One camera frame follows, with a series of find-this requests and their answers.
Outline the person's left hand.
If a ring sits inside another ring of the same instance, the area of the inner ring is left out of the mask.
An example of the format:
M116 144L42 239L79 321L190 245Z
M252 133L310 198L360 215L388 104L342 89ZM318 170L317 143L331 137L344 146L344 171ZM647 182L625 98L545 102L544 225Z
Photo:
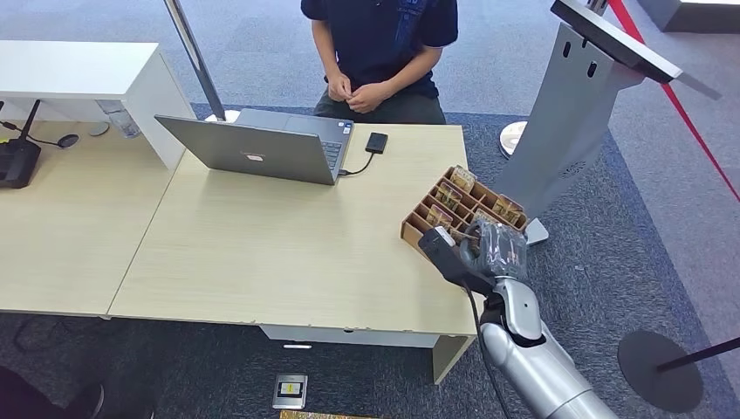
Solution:
M372 83L359 87L346 103L355 113L371 113L392 95L393 92L386 82Z

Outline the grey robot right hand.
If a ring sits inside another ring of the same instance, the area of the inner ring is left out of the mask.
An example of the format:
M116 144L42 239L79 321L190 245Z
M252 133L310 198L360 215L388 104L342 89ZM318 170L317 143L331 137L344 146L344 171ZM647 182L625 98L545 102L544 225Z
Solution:
M527 277L526 235L506 224L476 220L464 231L459 252L472 271L486 277Z

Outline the person's right hand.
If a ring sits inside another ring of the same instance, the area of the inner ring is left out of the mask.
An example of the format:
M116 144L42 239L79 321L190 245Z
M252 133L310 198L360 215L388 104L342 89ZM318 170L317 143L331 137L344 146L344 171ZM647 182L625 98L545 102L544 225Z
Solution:
M347 101L353 97L351 80L342 72L328 74L327 92L331 100Z

